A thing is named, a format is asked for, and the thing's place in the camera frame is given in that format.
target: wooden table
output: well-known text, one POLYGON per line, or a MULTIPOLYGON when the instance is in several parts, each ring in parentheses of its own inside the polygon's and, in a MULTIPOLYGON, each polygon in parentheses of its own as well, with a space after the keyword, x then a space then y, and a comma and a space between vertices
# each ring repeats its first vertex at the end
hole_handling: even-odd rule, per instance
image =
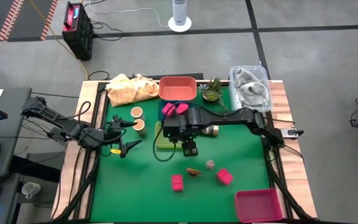
MULTIPOLYGON (((197 82, 207 82, 207 81, 208 80, 198 80, 197 82)), ((93 105, 95 103, 99 82, 106 82, 106 81, 83 82, 75 114, 79 113, 80 106, 85 101, 91 102, 92 106, 84 115, 81 115, 82 121, 87 121, 90 123, 92 120, 93 107, 94 107, 93 105)), ((288 104, 287 95, 285 93, 283 82, 279 80, 270 81, 270 89, 273 98, 273 110, 272 110, 273 119, 292 121, 291 111, 288 104)), ((104 94, 105 91, 102 93, 101 102, 99 104, 100 106, 98 110, 98 115, 96 117, 96 128, 100 127, 101 119, 104 116, 103 114, 103 105, 105 99, 104 94)), ((276 128, 293 127, 291 123, 282 122, 282 121, 274 121, 274 125, 276 128)), ((285 144, 300 152, 300 147, 297 140, 285 140, 285 144)), ((68 205, 70 199, 69 198, 70 191, 72 191, 71 197, 73 198, 73 196, 76 194, 78 190, 81 173, 84 171, 82 170, 82 168, 85 158, 84 157, 85 150, 81 150, 80 152, 79 150, 80 147, 73 141, 71 141, 67 146, 65 162, 62 168, 62 178, 61 178, 62 189, 60 192, 60 201, 58 204, 57 212, 54 217, 59 216, 59 214, 61 214, 63 209, 68 205), (75 167, 75 161, 77 155, 79 155, 79 159, 75 167)), ((308 213, 312 217, 316 217, 316 210, 314 209, 314 203, 311 197, 309 182, 306 176, 306 171, 302 159, 298 155, 294 154, 291 151, 286 150, 285 148, 280 150, 280 155, 282 159, 282 166, 283 166, 283 171, 285 175, 285 180, 287 182, 288 190, 291 192, 291 194, 296 199, 296 201, 302 206, 302 208, 305 210, 306 213, 308 213)), ((94 160, 94 154, 92 154, 90 157, 87 173, 90 171, 92 167, 93 160, 94 160)), ((280 204, 282 207, 283 215, 285 215, 286 214, 285 206, 281 194, 279 195, 279 197, 280 197, 280 204)), ((53 210, 55 210, 55 207, 57 206, 57 198, 58 195, 56 195, 55 203, 53 205, 53 210)), ((82 197, 80 214, 78 218, 85 218, 86 204, 88 203, 88 198, 89 198, 89 188, 82 197)))

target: gray carpet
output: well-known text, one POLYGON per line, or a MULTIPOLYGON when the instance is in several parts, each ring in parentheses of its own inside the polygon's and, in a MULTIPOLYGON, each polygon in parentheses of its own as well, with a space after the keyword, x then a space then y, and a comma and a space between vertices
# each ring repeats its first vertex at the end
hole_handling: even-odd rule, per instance
MULTIPOLYGON (((194 28, 250 27, 243 1, 204 2, 192 2, 199 4, 194 8, 200 10, 194 14, 190 9, 194 28), (214 22, 219 16, 222 19, 214 22)), ((62 4, 65 2, 59 1, 58 6, 62 4)), ((259 0, 252 4, 259 27, 358 24, 358 1, 259 0)), ((166 1, 106 1, 105 7, 98 6, 105 10, 136 7, 162 10, 162 23, 171 16, 163 10, 169 7, 166 1)), ((162 30, 148 12, 95 17, 126 32, 162 30)), ((57 9, 52 26, 61 29, 62 19, 57 9)), ((296 126, 305 130, 300 145, 318 216, 327 221, 358 223, 358 129, 349 124, 350 114, 357 109, 358 30, 260 36, 270 75, 284 80, 296 126)), ((95 40, 93 59, 84 64, 89 72, 106 70, 112 77, 119 73, 203 72, 206 78, 226 78, 232 66, 258 65, 259 58, 251 33, 169 35, 126 37, 118 42, 95 40)), ((30 86, 34 91, 78 96, 83 79, 81 67, 54 40, 0 43, 0 87, 30 86)), ((77 103, 76 99, 57 97, 47 97, 47 102, 65 115, 72 115, 77 103)), ((22 135, 32 135, 24 131, 22 135)), ((23 140, 17 151, 27 145, 29 152, 61 150, 53 141, 23 140)), ((29 214, 29 210, 21 212, 18 223, 34 221, 29 214)), ((39 217, 49 214, 46 210, 39 217)))

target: white tower fan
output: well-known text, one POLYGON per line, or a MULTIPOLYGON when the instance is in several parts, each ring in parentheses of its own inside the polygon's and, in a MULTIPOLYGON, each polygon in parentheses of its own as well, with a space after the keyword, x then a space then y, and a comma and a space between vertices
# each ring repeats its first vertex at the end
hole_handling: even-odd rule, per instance
POLYGON ((172 0, 173 17, 168 26, 172 31, 184 32, 191 27, 191 20, 187 17, 187 0, 172 0))

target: white mug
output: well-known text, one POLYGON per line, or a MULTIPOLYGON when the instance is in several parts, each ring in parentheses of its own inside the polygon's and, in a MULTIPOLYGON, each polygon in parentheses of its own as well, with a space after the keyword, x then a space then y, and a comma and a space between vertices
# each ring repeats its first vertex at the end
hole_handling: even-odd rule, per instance
POLYGON ((26 199, 31 199, 34 195, 38 194, 41 190, 41 185, 27 182, 22 187, 22 193, 25 195, 26 199))

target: yellow cable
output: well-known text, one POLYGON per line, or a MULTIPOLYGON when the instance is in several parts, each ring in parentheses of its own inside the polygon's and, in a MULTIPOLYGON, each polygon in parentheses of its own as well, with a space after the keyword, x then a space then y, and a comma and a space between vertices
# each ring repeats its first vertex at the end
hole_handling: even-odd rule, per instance
MULTIPOLYGON (((41 16, 41 18, 44 20, 45 24, 49 27, 49 29, 50 29, 50 31, 51 31, 53 37, 55 38, 55 40, 56 40, 62 47, 64 47, 64 49, 66 49, 67 52, 70 53, 71 56, 73 56, 73 57, 75 58, 75 60, 78 60, 78 59, 75 57, 75 55, 73 54, 73 52, 71 52, 71 50, 69 50, 66 46, 64 46, 64 44, 62 44, 62 43, 57 39, 57 36, 55 35, 54 31, 53 31, 52 28, 50 27, 50 24, 47 22, 45 16, 42 14, 42 12, 40 11, 40 9, 34 4, 34 2, 33 2, 32 0, 29 0, 29 1, 30 1, 30 3, 31 3, 32 7, 34 7, 34 9, 38 12, 38 14, 39 14, 39 15, 41 16)), ((88 80, 88 72, 86 71, 85 66, 81 63, 80 60, 78 60, 78 63, 80 63, 82 69, 83 69, 84 72, 85 72, 85 80, 88 80)))

